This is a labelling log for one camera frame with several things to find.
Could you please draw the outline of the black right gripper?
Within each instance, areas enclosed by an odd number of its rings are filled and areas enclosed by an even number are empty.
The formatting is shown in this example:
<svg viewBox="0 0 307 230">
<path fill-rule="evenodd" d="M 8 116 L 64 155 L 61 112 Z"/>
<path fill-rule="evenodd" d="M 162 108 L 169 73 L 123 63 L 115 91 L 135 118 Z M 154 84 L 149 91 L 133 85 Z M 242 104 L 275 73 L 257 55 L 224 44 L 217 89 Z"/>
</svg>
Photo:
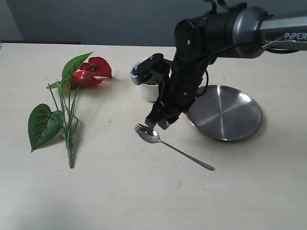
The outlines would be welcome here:
<svg viewBox="0 0 307 230">
<path fill-rule="evenodd" d="M 149 127 L 158 125 L 163 130 L 175 123 L 181 112 L 188 110 L 195 101 L 196 93 L 208 67 L 207 58 L 188 62 L 177 51 L 170 72 L 160 96 L 160 102 L 155 102 L 151 112 L 145 119 Z"/>
</svg>

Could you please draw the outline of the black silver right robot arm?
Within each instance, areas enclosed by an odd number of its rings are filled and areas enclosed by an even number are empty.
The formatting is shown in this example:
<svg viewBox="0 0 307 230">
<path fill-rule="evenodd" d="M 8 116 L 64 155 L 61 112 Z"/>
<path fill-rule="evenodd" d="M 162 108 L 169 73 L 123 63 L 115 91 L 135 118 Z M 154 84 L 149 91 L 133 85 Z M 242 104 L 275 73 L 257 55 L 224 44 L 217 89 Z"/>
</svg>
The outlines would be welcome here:
<svg viewBox="0 0 307 230">
<path fill-rule="evenodd" d="M 159 96 L 147 115 L 149 127 L 167 129 L 186 113 L 199 96 L 207 67 L 217 58 L 257 58 L 264 51 L 286 54 L 307 48 L 307 13 L 267 13 L 246 3 L 215 9 L 180 21 L 174 31 L 176 52 Z"/>
</svg>

